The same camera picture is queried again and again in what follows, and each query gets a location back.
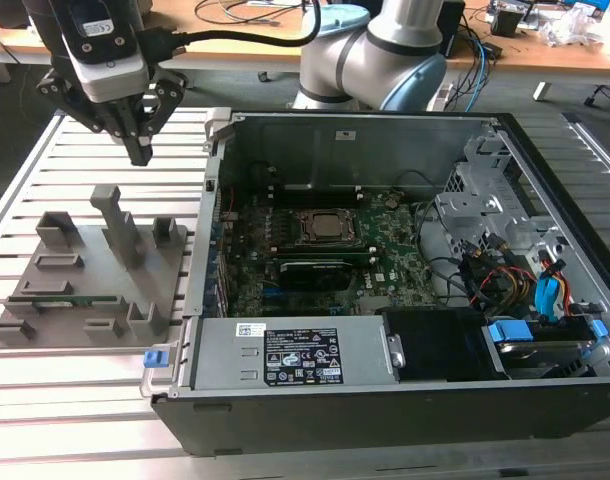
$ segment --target desk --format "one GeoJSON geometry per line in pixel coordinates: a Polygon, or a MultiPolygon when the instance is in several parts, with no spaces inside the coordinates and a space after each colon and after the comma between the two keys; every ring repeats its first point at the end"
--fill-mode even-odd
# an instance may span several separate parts
{"type": "MultiPolygon", "coordinates": [[[[179,31],[201,31],[221,28],[210,25],[194,16],[197,0],[154,0],[152,13],[146,19],[146,26],[177,26],[179,31]]],[[[474,9],[483,7],[487,0],[467,0],[468,19],[474,9]]],[[[236,10],[241,16],[258,15],[268,11],[260,7],[242,6],[236,10]]],[[[214,5],[202,11],[205,16],[226,20],[219,7],[214,5]]],[[[298,37],[300,35],[302,13],[296,9],[280,17],[279,27],[236,26],[241,31],[265,35],[298,37]]],[[[486,41],[503,48],[492,75],[493,79],[512,79],[532,82],[585,83],[610,85],[610,60],[600,54],[600,45],[569,45],[548,47],[538,39],[538,33],[519,33],[516,38],[491,37],[489,25],[472,17],[470,26],[486,41]]],[[[49,55],[36,35],[27,31],[1,30],[0,39],[12,50],[21,63],[47,64],[49,55]]],[[[278,48],[229,40],[197,42],[187,48],[187,53],[165,62],[164,67],[176,69],[214,69],[247,71],[297,72],[300,50],[297,48],[278,48]]],[[[0,46],[0,62],[12,63],[13,60],[0,46]]],[[[451,76],[466,70],[472,62],[471,50],[464,44],[456,46],[450,58],[451,76]]]]}

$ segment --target electronic equipment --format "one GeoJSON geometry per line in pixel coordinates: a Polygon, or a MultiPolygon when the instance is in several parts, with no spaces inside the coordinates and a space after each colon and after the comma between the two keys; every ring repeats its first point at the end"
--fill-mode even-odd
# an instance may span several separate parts
{"type": "Polygon", "coordinates": [[[565,5],[574,5],[576,2],[591,5],[604,12],[607,10],[607,7],[609,7],[610,0],[563,0],[561,3],[565,5]]]}
{"type": "Polygon", "coordinates": [[[499,3],[494,10],[490,33],[499,37],[513,37],[518,24],[527,15],[513,5],[499,3]]]}
{"type": "Polygon", "coordinates": [[[0,27],[27,28],[29,16],[23,0],[0,0],[0,27]]]}
{"type": "Polygon", "coordinates": [[[209,123],[185,330],[142,386],[188,453],[554,438],[610,416],[610,252],[511,116],[209,123]]]}
{"type": "Polygon", "coordinates": [[[438,15],[437,26],[443,35],[440,53],[450,58],[452,47],[456,39],[456,33],[461,23],[461,17],[465,11],[464,0],[444,0],[441,13],[438,15]]]}
{"type": "Polygon", "coordinates": [[[314,0],[311,31],[300,39],[280,39],[244,32],[175,33],[145,29],[143,0],[24,0],[34,26],[51,53],[52,69],[38,92],[93,132],[107,131],[122,143],[133,165],[152,157],[152,136],[165,125],[183,99],[185,78],[159,74],[158,64],[182,53],[195,41],[232,39],[299,47],[316,37],[320,3],[314,0]],[[143,95],[157,77],[156,105],[145,109],[143,95]]]}

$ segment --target connector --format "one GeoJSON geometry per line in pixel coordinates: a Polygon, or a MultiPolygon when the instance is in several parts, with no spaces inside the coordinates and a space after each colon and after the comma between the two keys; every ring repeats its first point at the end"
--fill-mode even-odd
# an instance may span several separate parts
{"type": "Polygon", "coordinates": [[[496,320],[489,327],[489,333],[494,343],[500,342],[531,342],[534,336],[525,320],[496,320]]]}
{"type": "Polygon", "coordinates": [[[545,276],[545,277],[551,277],[552,275],[560,272],[561,270],[563,270],[563,268],[565,268],[567,264],[565,263],[564,260],[562,259],[558,259],[556,260],[554,263],[552,263],[549,267],[547,267],[541,276],[545,276]]]}
{"type": "Polygon", "coordinates": [[[166,60],[171,60],[174,52],[185,46],[184,37],[181,33],[164,27],[148,28],[136,32],[136,39],[141,53],[148,65],[155,65],[166,60]]]}
{"type": "Polygon", "coordinates": [[[496,235],[494,232],[487,236],[487,243],[495,250],[508,250],[509,243],[504,238],[496,235]]]}
{"type": "Polygon", "coordinates": [[[462,244],[463,254],[473,258],[478,258],[483,254],[483,251],[474,245],[472,242],[465,240],[462,244]]]}
{"type": "Polygon", "coordinates": [[[143,357],[145,368],[166,368],[169,366],[169,352],[165,350],[147,350],[143,357]]]}

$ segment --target blue plastic tab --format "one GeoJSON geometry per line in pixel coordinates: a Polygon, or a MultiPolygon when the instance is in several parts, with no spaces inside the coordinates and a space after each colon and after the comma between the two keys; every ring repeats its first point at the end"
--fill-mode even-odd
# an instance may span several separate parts
{"type": "Polygon", "coordinates": [[[602,320],[592,320],[590,324],[590,328],[596,335],[596,338],[607,337],[609,336],[609,332],[607,331],[607,327],[603,323],[602,320]]]}
{"type": "Polygon", "coordinates": [[[558,297],[559,288],[558,281],[552,277],[541,277],[536,283],[534,306],[538,313],[547,317],[549,323],[558,322],[558,318],[554,315],[554,304],[558,297]]]}
{"type": "Polygon", "coordinates": [[[145,368],[165,368],[169,366],[169,352],[165,350],[147,350],[143,357],[145,368]]]}
{"type": "Polygon", "coordinates": [[[534,336],[525,320],[496,320],[489,326],[489,333],[494,343],[530,342],[534,336]]]}
{"type": "MultiPolygon", "coordinates": [[[[319,37],[332,35],[369,23],[369,11],[358,5],[324,5],[321,7],[321,29],[319,37]]],[[[303,33],[311,32],[314,27],[314,12],[309,9],[303,19],[303,33]]]]}

